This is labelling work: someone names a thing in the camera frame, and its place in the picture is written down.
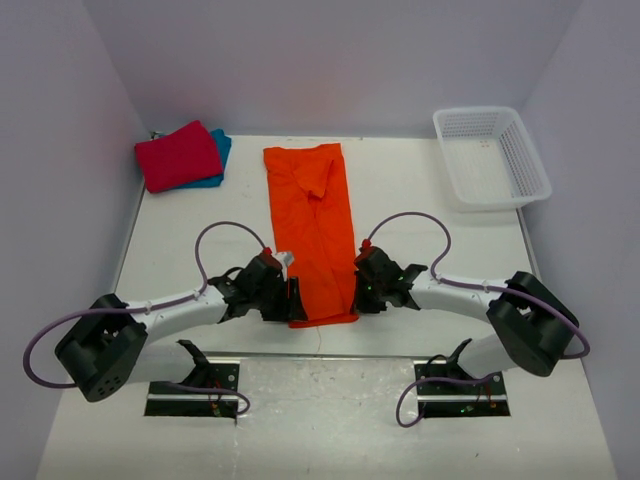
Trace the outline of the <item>orange t shirt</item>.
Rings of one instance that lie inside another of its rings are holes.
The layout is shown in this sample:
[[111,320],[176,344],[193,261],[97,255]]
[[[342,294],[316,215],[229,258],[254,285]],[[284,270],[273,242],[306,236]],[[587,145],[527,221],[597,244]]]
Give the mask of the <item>orange t shirt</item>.
[[339,144],[263,151],[275,244],[290,251],[307,320],[300,326],[352,323],[355,235]]

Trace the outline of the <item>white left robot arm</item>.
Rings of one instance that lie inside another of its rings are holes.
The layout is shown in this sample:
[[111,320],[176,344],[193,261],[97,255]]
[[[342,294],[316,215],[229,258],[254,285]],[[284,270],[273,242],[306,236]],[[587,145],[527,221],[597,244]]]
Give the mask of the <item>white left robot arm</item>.
[[289,275],[290,252],[264,250],[235,277],[222,275],[201,290],[145,304],[116,295],[99,298],[55,347],[55,356],[89,402],[127,383],[158,382],[190,394],[223,395],[205,354],[182,333],[242,318],[256,310],[265,321],[291,323],[307,315],[299,281]]

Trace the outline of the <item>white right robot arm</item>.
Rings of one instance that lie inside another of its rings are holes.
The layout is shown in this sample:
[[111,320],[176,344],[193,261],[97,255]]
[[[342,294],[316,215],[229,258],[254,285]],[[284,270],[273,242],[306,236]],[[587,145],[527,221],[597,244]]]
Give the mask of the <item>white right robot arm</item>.
[[548,377],[564,356],[578,326],[575,316],[532,274],[518,271],[505,292],[463,289],[434,278],[424,265],[401,268],[376,246],[365,246],[354,261],[353,309],[378,314],[388,305],[439,310],[485,322],[493,333],[463,341],[446,359],[446,380],[467,393],[481,379],[512,368]]

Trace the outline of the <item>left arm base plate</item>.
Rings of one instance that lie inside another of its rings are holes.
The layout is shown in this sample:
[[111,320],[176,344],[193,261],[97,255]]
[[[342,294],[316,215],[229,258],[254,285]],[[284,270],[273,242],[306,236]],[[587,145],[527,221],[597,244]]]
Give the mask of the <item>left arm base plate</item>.
[[144,415],[236,421],[249,408],[238,391],[240,362],[211,361],[189,340],[179,340],[178,345],[189,354],[191,368],[180,381],[151,382]]

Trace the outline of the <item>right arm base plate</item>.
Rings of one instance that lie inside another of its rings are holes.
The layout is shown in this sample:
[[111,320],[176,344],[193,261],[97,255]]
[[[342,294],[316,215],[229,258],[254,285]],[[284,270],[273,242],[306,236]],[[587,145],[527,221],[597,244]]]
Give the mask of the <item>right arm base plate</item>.
[[[464,340],[451,354],[437,354],[414,362],[416,380],[448,378],[471,379],[457,364],[460,354],[471,342]],[[482,384],[453,384],[445,381],[423,383],[415,388],[420,419],[509,417],[506,386],[501,373]]]

